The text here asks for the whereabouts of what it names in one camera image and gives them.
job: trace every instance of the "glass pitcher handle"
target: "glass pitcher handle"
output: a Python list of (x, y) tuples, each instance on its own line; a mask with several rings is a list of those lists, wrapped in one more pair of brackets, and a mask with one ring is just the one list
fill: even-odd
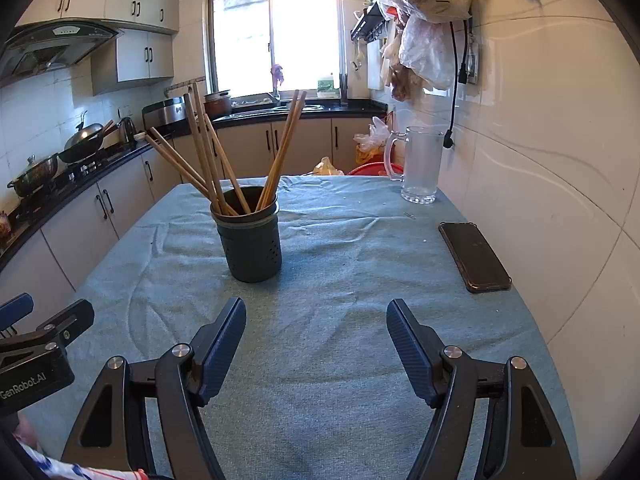
[(383, 157), (383, 162), (385, 163), (386, 174), (388, 174), (391, 180), (404, 180), (404, 174), (396, 173), (391, 167), (391, 148), (394, 145), (396, 140), (402, 140), (403, 142), (407, 141), (406, 134), (400, 134), (398, 132), (391, 132), (389, 138), (386, 140), (385, 145), (385, 155)]

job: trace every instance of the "range hood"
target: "range hood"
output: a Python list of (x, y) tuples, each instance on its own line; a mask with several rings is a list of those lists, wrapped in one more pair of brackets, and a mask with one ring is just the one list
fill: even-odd
[(91, 22), (56, 20), (12, 35), (0, 56), (0, 86), (78, 63), (117, 32)]

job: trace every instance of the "glass pitcher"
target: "glass pitcher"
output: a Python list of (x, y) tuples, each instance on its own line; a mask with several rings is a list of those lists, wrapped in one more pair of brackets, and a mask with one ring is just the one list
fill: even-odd
[[(396, 140), (406, 143), (404, 174), (391, 167), (391, 148)], [(406, 133), (391, 132), (385, 146), (385, 169), (391, 180), (401, 180), (400, 195), (409, 202), (430, 204), (436, 200), (444, 133), (434, 128), (409, 126)]]

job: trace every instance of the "metal screw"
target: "metal screw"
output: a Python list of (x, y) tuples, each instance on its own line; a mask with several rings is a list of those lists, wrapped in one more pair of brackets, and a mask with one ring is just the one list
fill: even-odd
[(457, 346), (445, 346), (444, 355), (451, 359), (457, 359), (462, 355), (462, 350)]
[(527, 367), (527, 362), (522, 357), (512, 357), (511, 366), (516, 370), (524, 370)]
[(123, 363), (124, 359), (119, 355), (116, 355), (116, 357), (112, 357), (107, 361), (107, 366), (111, 368), (111, 370), (117, 370), (123, 365)]
[(171, 353), (176, 357), (184, 357), (190, 351), (191, 351), (191, 347), (189, 345), (185, 345), (184, 343), (176, 345), (171, 349)]

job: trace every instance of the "table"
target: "table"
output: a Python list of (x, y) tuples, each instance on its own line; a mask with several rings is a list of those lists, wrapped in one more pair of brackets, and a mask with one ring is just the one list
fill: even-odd
[[(263, 283), (230, 275), (209, 203), (191, 186), (127, 232), (78, 290), (96, 316), (68, 348), (75, 383), (28, 409), (46, 452), (62, 453), (110, 356), (159, 357), (239, 296), (247, 327), (219, 396), (202, 410), (227, 479), (405, 479), (432, 411), (386, 331), (386, 306), (403, 298), (471, 357), (525, 357), (577, 463), (569, 407), (536, 323), (514, 289), (466, 290), (437, 229), (464, 219), (442, 193), (415, 205), (382, 177), (297, 176), (283, 177), (278, 202), (284, 262)], [(487, 401), (478, 403), (461, 479), (473, 478), (480, 453)], [(149, 419), (159, 473), (170, 474), (157, 412)]]

